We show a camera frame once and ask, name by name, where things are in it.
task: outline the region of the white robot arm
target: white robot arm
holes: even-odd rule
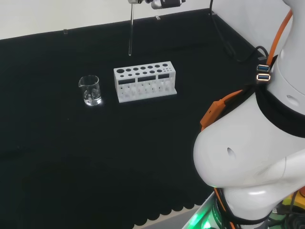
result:
[[[271,70],[267,90],[281,107],[305,122],[304,0],[284,0],[294,18]],[[305,138],[282,130],[263,114],[256,94],[202,131],[194,163],[210,186],[221,187],[232,213],[259,220],[285,197],[305,186]],[[243,229],[259,225],[242,225]]]

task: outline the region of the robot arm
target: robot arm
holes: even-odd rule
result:
[[[141,4],[144,0],[128,0],[130,4]],[[154,10],[181,6],[186,0],[145,0]]]

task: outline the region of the hole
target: hole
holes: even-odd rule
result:
[[[227,150],[228,150],[228,155],[236,159],[235,152],[231,148],[228,148]]]

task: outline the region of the orange bracket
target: orange bracket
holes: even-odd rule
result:
[[[236,95],[238,95],[241,91],[242,90],[233,92],[233,93],[227,95],[225,98],[223,98],[219,101],[213,102],[212,105],[210,106],[210,108],[208,109],[208,111],[205,113],[205,115],[203,116],[203,118],[200,121],[200,124],[202,126],[201,131],[203,131],[205,128],[207,128],[209,125],[211,125],[213,122],[215,122],[217,117],[224,110],[225,102],[229,99],[232,99]]]

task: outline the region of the water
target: water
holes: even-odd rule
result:
[[[85,91],[84,101],[88,106],[95,106],[100,104],[102,102],[100,90],[91,89]]]

